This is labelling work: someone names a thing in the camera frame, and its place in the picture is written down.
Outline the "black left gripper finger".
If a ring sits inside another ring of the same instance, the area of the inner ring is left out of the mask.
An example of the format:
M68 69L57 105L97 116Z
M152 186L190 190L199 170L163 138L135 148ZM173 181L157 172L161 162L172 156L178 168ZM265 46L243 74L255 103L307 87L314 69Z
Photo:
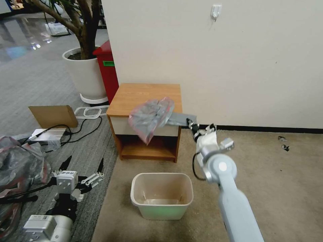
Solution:
M68 166L70 164L70 161L72 159L72 156L69 156L59 167L58 170L52 171L52 177L57 177L59 174L61 174L63 171L66 171L68 169Z
M98 169L90 176L78 176L78 189L92 189L105 177L104 174L104 158L101 159Z

